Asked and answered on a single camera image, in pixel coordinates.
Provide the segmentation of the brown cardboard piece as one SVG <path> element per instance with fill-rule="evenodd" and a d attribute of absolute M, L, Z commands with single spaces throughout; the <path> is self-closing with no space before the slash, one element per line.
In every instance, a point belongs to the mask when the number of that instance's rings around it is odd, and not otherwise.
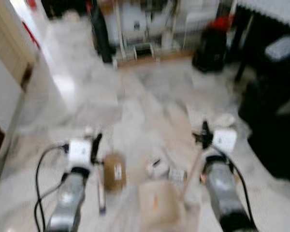
<path fill-rule="evenodd" d="M 103 159 L 103 186 L 107 192 L 119 192 L 127 185 L 125 158 L 108 153 Z"/>

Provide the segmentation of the white paper scrap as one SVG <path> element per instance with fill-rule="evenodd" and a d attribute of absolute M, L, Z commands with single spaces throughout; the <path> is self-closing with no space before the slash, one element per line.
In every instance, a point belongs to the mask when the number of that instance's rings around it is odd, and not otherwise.
<path fill-rule="evenodd" d="M 145 166 L 147 176 L 152 179 L 163 179 L 169 175 L 170 166 L 163 158 L 152 158 Z"/>
<path fill-rule="evenodd" d="M 168 179 L 176 183 L 184 183 L 186 176 L 186 171 L 180 168 L 171 167 L 168 172 Z"/>

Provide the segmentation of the black legged table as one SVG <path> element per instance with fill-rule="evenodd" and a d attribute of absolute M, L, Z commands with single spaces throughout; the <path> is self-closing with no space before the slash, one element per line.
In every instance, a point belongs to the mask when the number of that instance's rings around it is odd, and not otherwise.
<path fill-rule="evenodd" d="M 230 51 L 240 60 L 236 81 L 248 64 L 290 68 L 290 0 L 236 0 L 233 23 Z"/>

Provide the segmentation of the beige dustpan with wooden handle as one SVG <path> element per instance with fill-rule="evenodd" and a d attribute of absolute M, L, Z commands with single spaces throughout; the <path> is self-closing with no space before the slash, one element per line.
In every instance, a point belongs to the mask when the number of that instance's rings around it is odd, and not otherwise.
<path fill-rule="evenodd" d="M 160 147 L 143 152 L 137 188 L 142 232 L 204 232 L 201 229 L 202 190 L 197 181 L 201 157 L 202 150 L 195 145 L 180 152 L 167 152 Z M 185 182 L 148 177 L 145 166 L 152 158 L 163 158 L 170 168 L 185 170 Z"/>

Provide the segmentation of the black bag with red top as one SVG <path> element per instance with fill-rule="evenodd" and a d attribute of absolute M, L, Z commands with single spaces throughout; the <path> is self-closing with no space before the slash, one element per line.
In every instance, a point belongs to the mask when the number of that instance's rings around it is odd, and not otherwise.
<path fill-rule="evenodd" d="M 233 15 L 220 16 L 209 22 L 201 34 L 192 65 L 201 72 L 219 72 L 225 66 L 227 33 L 232 26 Z"/>

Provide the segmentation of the white metal rack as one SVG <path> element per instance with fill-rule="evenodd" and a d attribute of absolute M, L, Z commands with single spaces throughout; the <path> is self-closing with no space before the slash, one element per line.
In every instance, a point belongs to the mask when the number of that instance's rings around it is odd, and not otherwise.
<path fill-rule="evenodd" d="M 116 68 L 191 56 L 220 0 L 108 0 L 103 10 Z"/>

